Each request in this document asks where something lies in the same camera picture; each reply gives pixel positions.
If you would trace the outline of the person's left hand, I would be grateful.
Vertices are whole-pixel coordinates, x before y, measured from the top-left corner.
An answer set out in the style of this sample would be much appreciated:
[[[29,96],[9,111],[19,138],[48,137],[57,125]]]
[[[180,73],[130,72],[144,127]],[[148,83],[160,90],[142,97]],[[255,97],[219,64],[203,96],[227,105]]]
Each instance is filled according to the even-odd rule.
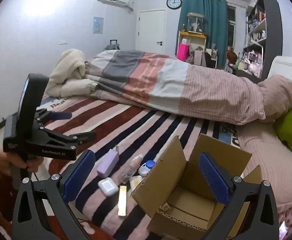
[[[27,161],[23,161],[22,158],[16,153],[6,153],[0,149],[0,171],[7,175],[11,175],[12,166],[26,169],[28,172],[37,172],[39,166],[43,163],[43,157],[36,157]]]

